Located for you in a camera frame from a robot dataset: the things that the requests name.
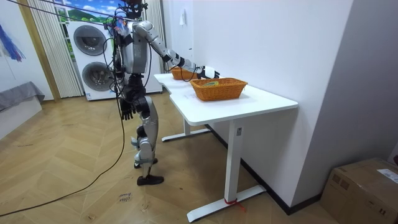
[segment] desk leg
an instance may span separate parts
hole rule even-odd
[[[226,179],[224,198],[227,202],[238,202],[253,197],[257,194],[265,192],[265,188],[257,185],[250,189],[236,193],[238,190],[239,167],[241,165],[241,151],[243,140],[243,126],[240,119],[231,120],[229,122],[229,139],[228,139],[228,155],[226,162]],[[228,206],[224,199],[202,206],[192,210],[187,214],[188,221],[193,222],[201,217],[217,212]]]
[[[183,120],[184,120],[184,133],[163,137],[162,138],[163,142],[170,141],[170,140],[181,139],[181,138],[185,138],[185,137],[188,137],[188,136],[194,136],[196,134],[210,132],[210,130],[207,129],[207,128],[201,129],[201,130],[197,130],[197,131],[191,131],[191,126],[187,123],[187,121],[185,119],[183,119]]]

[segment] stacked washing machine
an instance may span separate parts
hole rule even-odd
[[[87,100],[115,98],[105,64],[112,61],[111,41],[105,43],[109,32],[100,23],[86,22],[68,22],[67,30]]]

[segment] washing machine door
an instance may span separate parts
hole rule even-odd
[[[109,88],[113,87],[106,64],[102,62],[91,62],[86,65],[81,77],[88,87],[96,91],[109,91]]]
[[[77,28],[73,34],[73,39],[75,40],[76,46],[84,54],[97,56],[106,50],[105,35],[93,26],[83,25]]]

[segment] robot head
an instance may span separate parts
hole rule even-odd
[[[127,18],[129,19],[138,19],[141,17],[142,9],[148,9],[148,3],[143,4],[142,0],[122,0],[124,1],[129,8],[129,12],[127,13]]]

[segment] white desk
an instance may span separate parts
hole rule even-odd
[[[209,131],[190,132],[189,125],[198,126],[229,121],[228,155],[224,198],[238,202],[266,190],[261,185],[237,193],[239,166],[242,151],[243,123],[241,118],[298,107],[297,102],[246,85],[239,99],[208,101],[199,100],[189,82],[174,80],[172,74],[155,75],[157,81],[170,92],[170,99],[184,117],[184,133],[162,138],[163,141],[184,138]],[[187,214],[189,222],[228,207],[224,199],[192,210]]]

